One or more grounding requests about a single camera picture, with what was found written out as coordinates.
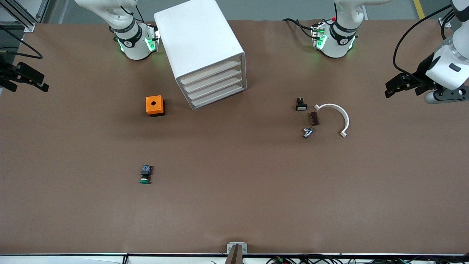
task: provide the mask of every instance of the gray floor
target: gray floor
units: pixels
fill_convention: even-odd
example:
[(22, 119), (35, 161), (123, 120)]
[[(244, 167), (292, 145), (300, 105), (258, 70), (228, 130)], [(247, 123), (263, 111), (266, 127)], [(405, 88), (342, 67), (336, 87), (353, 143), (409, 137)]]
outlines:
[[(146, 21), (153, 14), (186, 0), (139, 0), (138, 7)], [(228, 20), (282, 20), (294, 18), (309, 20), (334, 15), (332, 0), (217, 0)], [(74, 0), (60, 0), (51, 14), (51, 23), (104, 23), (96, 14), (78, 6)], [(370, 19), (417, 19), (412, 0), (394, 0), (382, 6), (368, 6)]]

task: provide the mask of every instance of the white curved bracket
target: white curved bracket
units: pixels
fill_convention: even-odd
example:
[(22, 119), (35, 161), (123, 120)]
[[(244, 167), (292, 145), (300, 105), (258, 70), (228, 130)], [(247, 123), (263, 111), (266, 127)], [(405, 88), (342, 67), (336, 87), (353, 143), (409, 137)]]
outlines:
[(316, 110), (320, 110), (321, 108), (324, 108), (324, 107), (330, 107), (330, 108), (334, 108), (335, 110), (339, 111), (343, 116), (344, 116), (344, 119), (345, 119), (345, 127), (344, 129), (340, 132), (340, 135), (342, 137), (346, 137), (347, 134), (345, 133), (345, 131), (348, 129), (348, 125), (350, 124), (350, 118), (348, 117), (348, 114), (347, 112), (344, 110), (344, 108), (336, 105), (336, 104), (323, 104), (321, 106), (319, 105), (315, 105), (314, 108), (316, 108)]

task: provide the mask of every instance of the green indicator light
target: green indicator light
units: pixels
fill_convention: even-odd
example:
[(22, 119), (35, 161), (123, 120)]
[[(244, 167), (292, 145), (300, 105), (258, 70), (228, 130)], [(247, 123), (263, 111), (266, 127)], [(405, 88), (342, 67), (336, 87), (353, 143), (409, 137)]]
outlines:
[(119, 46), (121, 46), (121, 51), (122, 51), (122, 52), (125, 52), (125, 51), (124, 51), (124, 48), (122, 47), (122, 43), (121, 43), (121, 41), (120, 41), (119, 39), (117, 39), (117, 43), (119, 43)]
[(153, 40), (151, 40), (151, 39), (145, 39), (145, 42), (146, 42), (146, 44), (147, 44), (147, 46), (148, 46), (148, 49), (149, 49), (150, 51), (155, 50), (155, 44), (154, 44), (154, 41), (153, 41)]
[(327, 40), (327, 35), (324, 34), (323, 37), (318, 41), (318, 49), (322, 49), (324, 47), (324, 43)]
[(350, 46), (348, 46), (348, 49), (351, 49), (353, 47), (353, 41), (355, 40), (355, 36), (353, 37), (353, 39), (350, 41)]

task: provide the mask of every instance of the white bracket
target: white bracket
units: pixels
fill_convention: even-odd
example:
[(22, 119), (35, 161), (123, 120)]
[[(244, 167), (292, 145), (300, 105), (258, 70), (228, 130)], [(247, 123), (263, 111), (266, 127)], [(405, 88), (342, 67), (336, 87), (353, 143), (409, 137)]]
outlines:
[(345, 127), (344, 129), (340, 132), (340, 135), (342, 137), (346, 137), (347, 134), (345, 133), (345, 131), (347, 130), (348, 128), (348, 125), (350, 124), (350, 118), (348, 117), (348, 114), (347, 112), (344, 110), (344, 108), (336, 105), (336, 104), (323, 104), (321, 106), (319, 105), (315, 105), (314, 108), (316, 108), (316, 110), (320, 110), (321, 108), (324, 108), (324, 107), (331, 107), (331, 108), (334, 108), (335, 110), (339, 111), (343, 116), (344, 116), (344, 119), (345, 119)]
[[(442, 26), (443, 25), (443, 18), (439, 17), (438, 22), (439, 22), (440, 26)], [(445, 28), (451, 28), (451, 22), (448, 22), (448, 24), (446, 24)]]
[(230, 253), (231, 247), (236, 246), (236, 244), (239, 244), (241, 246), (243, 255), (248, 253), (248, 244), (247, 243), (245, 243), (245, 242), (229, 242), (227, 244), (227, 254)]
[(34, 32), (35, 27), (36, 27), (36, 23), (33, 23), (31, 28), (24, 28), (23, 32), (24, 33), (32, 33), (32, 32)]

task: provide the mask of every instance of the yellow floor line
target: yellow floor line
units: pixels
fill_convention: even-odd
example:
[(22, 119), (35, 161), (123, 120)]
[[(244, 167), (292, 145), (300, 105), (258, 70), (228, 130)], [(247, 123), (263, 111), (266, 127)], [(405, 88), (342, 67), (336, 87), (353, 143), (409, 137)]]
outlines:
[(417, 9), (418, 18), (422, 19), (425, 17), (424, 10), (420, 4), (420, 0), (414, 0), (415, 9)]

